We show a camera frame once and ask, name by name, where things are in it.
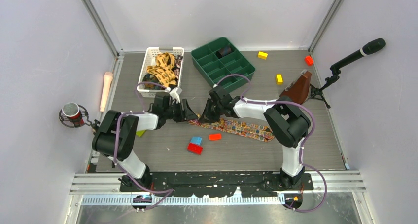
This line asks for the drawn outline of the colourful shell pattern tie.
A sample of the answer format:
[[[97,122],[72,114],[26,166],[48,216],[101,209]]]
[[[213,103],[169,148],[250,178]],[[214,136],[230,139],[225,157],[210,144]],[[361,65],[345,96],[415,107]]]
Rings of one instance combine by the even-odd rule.
[[[223,119],[215,123],[199,123],[197,120],[188,121],[189,124],[200,128],[217,130],[229,134],[255,139],[262,142],[270,142],[275,138],[268,126],[246,123],[236,120]]]

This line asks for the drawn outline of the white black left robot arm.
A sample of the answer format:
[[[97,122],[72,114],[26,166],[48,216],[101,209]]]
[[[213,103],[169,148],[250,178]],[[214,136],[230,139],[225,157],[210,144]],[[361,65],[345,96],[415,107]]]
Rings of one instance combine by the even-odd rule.
[[[150,188],[149,167],[133,151],[137,131],[158,130],[167,120],[186,122],[198,119],[186,99],[174,99],[167,92],[158,92],[145,112],[121,113],[109,110],[92,140],[92,149],[120,166],[139,191]]]

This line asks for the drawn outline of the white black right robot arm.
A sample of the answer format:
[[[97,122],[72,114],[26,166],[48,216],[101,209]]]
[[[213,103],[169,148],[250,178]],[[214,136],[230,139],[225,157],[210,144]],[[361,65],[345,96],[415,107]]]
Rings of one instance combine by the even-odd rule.
[[[311,127],[311,120],[302,112],[300,105],[287,96],[276,100],[232,97],[220,85],[211,89],[209,96],[199,123],[215,123],[223,115],[267,122],[269,130],[282,145],[281,183],[286,189],[295,189],[305,171],[301,150]]]

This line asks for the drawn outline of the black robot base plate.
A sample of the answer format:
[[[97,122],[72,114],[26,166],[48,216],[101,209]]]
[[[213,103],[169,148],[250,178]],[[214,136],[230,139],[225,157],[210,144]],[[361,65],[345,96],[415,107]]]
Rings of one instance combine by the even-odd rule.
[[[275,171],[152,172],[134,183],[127,175],[119,178],[121,192],[152,191],[157,197],[222,198],[272,197],[277,192],[312,191],[311,176],[304,173],[296,182]]]

